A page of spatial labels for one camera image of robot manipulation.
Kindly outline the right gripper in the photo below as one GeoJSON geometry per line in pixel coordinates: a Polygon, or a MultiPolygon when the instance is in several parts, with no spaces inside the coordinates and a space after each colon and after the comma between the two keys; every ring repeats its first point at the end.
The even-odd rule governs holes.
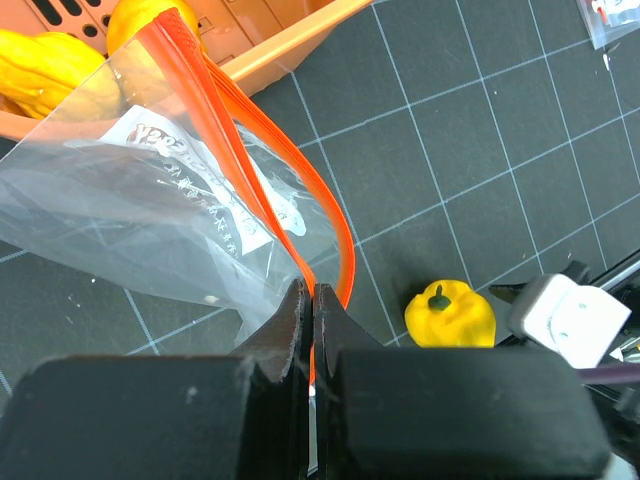
{"type": "Polygon", "coordinates": [[[586,264],[523,283],[498,283],[492,296],[509,305],[509,334],[497,345],[549,350],[629,350],[639,346],[639,264],[619,264],[592,278],[586,264]]]}

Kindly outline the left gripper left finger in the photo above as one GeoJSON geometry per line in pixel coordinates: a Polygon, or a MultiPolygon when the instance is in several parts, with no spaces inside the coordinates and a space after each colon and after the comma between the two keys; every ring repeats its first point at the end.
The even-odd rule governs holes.
{"type": "Polygon", "coordinates": [[[67,356],[19,381],[1,417],[5,479],[302,479],[310,294],[227,355],[67,356]]]}

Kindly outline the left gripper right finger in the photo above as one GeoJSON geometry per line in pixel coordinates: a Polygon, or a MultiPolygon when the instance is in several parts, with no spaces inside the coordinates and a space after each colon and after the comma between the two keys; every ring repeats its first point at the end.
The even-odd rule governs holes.
{"type": "Polygon", "coordinates": [[[598,479],[611,446],[578,373],[529,347],[386,348],[313,298],[322,479],[598,479]]]}

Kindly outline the yellow toy pepper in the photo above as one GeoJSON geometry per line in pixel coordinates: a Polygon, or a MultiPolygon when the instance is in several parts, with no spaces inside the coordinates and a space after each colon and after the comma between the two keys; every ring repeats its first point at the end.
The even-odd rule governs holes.
{"type": "Polygon", "coordinates": [[[497,322],[491,304],[460,280],[429,284],[409,302],[404,321],[422,348],[495,346],[497,322]]]}

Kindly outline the clear zip bag orange zipper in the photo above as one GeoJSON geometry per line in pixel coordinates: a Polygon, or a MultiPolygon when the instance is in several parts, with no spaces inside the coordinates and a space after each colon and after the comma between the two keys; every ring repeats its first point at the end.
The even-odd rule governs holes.
{"type": "Polygon", "coordinates": [[[293,281],[352,296],[345,215],[287,135],[157,15],[1,160],[1,237],[258,330],[293,281]]]}

